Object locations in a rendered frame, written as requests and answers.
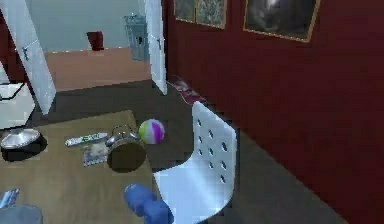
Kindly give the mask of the grey printed booklet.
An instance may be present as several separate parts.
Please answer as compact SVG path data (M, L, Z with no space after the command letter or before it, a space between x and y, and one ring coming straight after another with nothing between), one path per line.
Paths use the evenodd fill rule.
M91 166L107 161L109 148L104 143L88 145L83 151L83 166Z

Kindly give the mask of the gold framed grey painting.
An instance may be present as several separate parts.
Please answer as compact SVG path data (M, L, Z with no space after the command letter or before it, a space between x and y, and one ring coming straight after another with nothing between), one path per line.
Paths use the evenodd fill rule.
M198 24L224 28L226 0L197 0L196 22Z
M195 0L174 0L175 17L178 20L195 21Z

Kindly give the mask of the silver bowl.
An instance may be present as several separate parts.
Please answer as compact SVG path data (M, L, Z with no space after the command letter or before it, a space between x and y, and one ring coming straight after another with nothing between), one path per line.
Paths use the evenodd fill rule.
M0 140L3 149L17 149L27 146L40 138L41 134L35 129L13 129Z

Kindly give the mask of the blue dumbbell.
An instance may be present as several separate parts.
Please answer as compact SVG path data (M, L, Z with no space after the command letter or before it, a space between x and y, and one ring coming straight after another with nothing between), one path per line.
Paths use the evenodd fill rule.
M124 190L124 198L128 208L144 218L144 224L173 224L174 216L169 206L148 187L128 185Z

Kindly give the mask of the grey remote control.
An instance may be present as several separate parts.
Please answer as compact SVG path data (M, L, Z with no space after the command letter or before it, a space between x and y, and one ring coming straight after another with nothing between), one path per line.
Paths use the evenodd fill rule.
M65 145L68 147L72 147L72 146L80 145L87 142L97 141L97 140L106 138L107 136L108 136L107 133L94 133L86 136L70 138L65 141Z

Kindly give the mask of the blue striped book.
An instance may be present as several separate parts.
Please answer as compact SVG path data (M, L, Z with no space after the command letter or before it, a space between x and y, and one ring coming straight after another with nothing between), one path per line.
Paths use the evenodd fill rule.
M0 209L13 206L17 200L20 190L18 188L6 191L0 197Z

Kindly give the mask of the striped beach ball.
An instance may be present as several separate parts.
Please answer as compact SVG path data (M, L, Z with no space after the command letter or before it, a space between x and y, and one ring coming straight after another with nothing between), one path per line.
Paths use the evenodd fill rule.
M165 136L164 125L156 119L148 119L139 127L139 136L146 144L158 144Z

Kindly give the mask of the white room door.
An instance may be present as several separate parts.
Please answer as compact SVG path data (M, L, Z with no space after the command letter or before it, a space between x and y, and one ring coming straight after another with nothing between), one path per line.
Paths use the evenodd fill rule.
M148 47L152 81L163 95L167 94L163 20L161 0L144 0L147 23ZM162 50L159 50L157 38L161 39Z
M41 112L46 115L53 104L56 88L26 1L0 0L0 11L4 16ZM28 47L29 61L24 59L23 47Z

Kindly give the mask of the dark red stool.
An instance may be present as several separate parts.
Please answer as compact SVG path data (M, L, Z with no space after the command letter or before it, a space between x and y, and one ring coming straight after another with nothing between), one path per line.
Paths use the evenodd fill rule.
M87 38L93 51L101 51L104 49L103 33L101 31L88 32Z

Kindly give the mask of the gold framed dark painting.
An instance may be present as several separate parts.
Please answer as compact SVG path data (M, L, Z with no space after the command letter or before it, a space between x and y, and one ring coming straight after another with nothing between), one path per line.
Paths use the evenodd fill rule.
M321 0L246 0L243 30L309 43Z

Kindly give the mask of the grey rounded object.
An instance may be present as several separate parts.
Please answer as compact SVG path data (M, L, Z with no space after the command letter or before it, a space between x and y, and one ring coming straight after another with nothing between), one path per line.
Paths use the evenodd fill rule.
M18 205L0 210L0 224L43 224L43 215L38 207Z

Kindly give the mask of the white perforated chair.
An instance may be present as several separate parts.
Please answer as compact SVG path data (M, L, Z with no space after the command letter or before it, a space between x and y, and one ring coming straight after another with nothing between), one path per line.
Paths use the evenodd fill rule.
M193 152L182 164L154 174L173 224L200 224L231 200L237 163L236 131L200 102L192 106Z

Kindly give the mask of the red patterned floor cloth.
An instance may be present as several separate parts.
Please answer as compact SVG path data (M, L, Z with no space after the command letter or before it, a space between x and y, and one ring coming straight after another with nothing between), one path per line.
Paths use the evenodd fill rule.
M183 79L178 76L172 76L168 79L168 83L174 87L185 103L193 105L195 102L206 104L207 100L202 97L198 92L193 90Z

